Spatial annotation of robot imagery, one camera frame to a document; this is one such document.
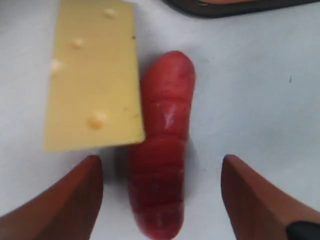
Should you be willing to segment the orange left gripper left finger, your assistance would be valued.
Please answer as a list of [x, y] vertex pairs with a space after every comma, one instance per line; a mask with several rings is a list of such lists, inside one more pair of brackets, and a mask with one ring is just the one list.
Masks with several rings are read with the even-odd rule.
[[87, 156], [37, 197], [1, 216], [2, 240], [88, 240], [103, 198], [103, 169]]

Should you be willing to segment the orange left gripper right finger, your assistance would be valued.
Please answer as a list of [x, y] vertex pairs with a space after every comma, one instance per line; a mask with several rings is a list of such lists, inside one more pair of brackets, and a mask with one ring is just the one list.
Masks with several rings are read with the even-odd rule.
[[286, 194], [236, 155], [226, 155], [221, 195], [238, 240], [318, 240], [320, 213]]

